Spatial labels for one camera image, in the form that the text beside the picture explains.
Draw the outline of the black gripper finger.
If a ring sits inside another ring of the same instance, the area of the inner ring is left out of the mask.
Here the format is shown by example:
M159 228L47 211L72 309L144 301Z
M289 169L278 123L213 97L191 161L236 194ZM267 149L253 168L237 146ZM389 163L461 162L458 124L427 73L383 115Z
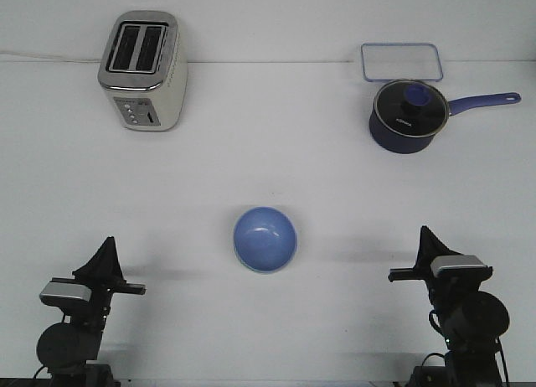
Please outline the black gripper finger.
M123 276L121 265L119 262L117 250L116 250L116 241L113 236L107 238L108 242L108 256L110 261L110 284L116 286L125 284L126 280Z
M418 271L427 271L430 268L430 263L433 260L433 240L432 232L426 226L420 228L419 249L415 261L414 268Z
M75 279L108 281L111 279L111 262L108 250L111 238L106 238L97 252L82 267L72 272Z
M425 257L428 261L433 261L439 256L461 255L461 253L448 248L440 239L429 229L425 229Z

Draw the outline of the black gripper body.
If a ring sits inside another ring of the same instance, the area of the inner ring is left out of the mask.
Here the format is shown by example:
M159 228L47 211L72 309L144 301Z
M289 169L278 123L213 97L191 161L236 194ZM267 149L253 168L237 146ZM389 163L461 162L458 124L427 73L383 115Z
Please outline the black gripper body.
M435 309L446 310L477 292L483 281L492 276L491 266L470 268L448 267L436 276L432 270L414 268L391 269L389 281L423 281L427 287L430 304Z
M50 281L75 283L87 286L91 289L91 298L88 303L71 303L57 307L65 316L93 318L107 316L110 311L111 299L114 294L144 295L144 284L128 283L112 285L110 280L79 280L73 278L53 277Z

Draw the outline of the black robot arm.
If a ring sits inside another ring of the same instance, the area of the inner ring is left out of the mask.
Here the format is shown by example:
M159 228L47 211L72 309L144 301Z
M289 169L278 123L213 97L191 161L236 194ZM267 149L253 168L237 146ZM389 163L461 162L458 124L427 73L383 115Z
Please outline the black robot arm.
M146 286L126 281L112 236L71 278L53 277L39 293L44 305L63 313L62 321L46 328L36 346L52 386L121 384L109 364L96 362L111 300L117 293L142 296Z
M423 225L415 264L389 271L389 281L423 281L432 309L428 321L445 341L447 352L437 353L442 366L414 367L408 386L508 386L506 365L500 374L500 337L508 330L505 305L480 289L493 268L474 255L463 255L444 245Z

